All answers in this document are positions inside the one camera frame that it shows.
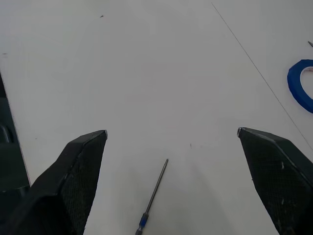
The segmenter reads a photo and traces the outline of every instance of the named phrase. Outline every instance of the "metal shaft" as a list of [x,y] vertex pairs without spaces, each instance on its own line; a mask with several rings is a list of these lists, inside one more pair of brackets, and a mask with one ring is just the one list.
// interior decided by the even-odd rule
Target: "metal shaft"
[[154,190],[153,193],[152,193],[150,202],[149,202],[148,207],[147,207],[147,209],[146,209],[146,213],[149,213],[149,210],[150,210],[150,208],[151,208],[153,199],[155,198],[155,195],[156,195],[156,193],[157,193],[158,186],[160,185],[161,179],[162,179],[163,174],[164,174],[164,171],[165,171],[165,169],[166,169],[167,163],[168,163],[168,159],[166,159],[166,161],[165,161],[165,163],[164,163],[164,166],[163,166],[163,169],[162,169],[162,171],[161,171],[161,174],[160,174],[160,176],[159,176],[159,178],[158,178],[158,180],[157,180],[156,187],[155,187],[155,190]]

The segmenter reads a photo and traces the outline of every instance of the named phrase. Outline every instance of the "thin drawn line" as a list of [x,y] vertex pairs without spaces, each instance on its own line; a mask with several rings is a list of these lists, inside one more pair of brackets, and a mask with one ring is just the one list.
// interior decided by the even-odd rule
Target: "thin drawn line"
[[265,78],[263,77],[263,75],[261,74],[261,72],[259,71],[259,69],[256,67],[255,63],[252,61],[251,57],[248,55],[248,53],[246,52],[246,50],[244,49],[243,45],[241,45],[241,43],[239,42],[238,38],[236,37],[236,35],[234,34],[234,32],[230,29],[230,27],[228,26],[228,24],[226,23],[226,21],[224,20],[224,18],[221,16],[221,14],[219,13],[219,11],[216,9],[216,7],[214,6],[214,4],[211,2],[212,6],[215,8],[216,12],[220,15],[221,19],[224,21],[225,25],[227,26],[227,28],[229,29],[229,31],[232,33],[232,35],[235,37],[235,39],[237,40],[237,42],[239,43],[239,45],[241,46],[241,48],[244,50],[244,52],[246,53],[247,57],[249,58],[249,60],[252,62],[252,64],[254,65],[254,67],[256,68],[256,70],[259,72],[259,74],[261,75],[261,77],[263,78],[263,80],[265,81],[265,83],[267,84],[268,88],[272,91],[273,95],[275,96],[275,98],[277,99],[277,101],[279,102],[279,104],[282,106],[282,108],[285,110],[286,114],[288,115],[288,117],[290,118],[290,120],[293,122],[294,126],[298,129],[298,131],[300,132],[300,134],[302,135],[303,139],[305,140],[305,142],[308,144],[308,146],[310,147],[310,149],[313,151],[313,148],[311,147],[311,145],[309,144],[309,142],[307,141],[307,139],[304,137],[304,135],[301,133],[300,129],[298,128],[298,126],[294,123],[294,121],[292,120],[292,118],[290,117],[289,113],[287,112],[287,110],[285,109],[285,107],[282,105],[282,103],[279,101],[279,99],[277,98],[277,96],[275,95],[274,91],[272,90],[272,88],[269,86],[268,82],[265,80]]

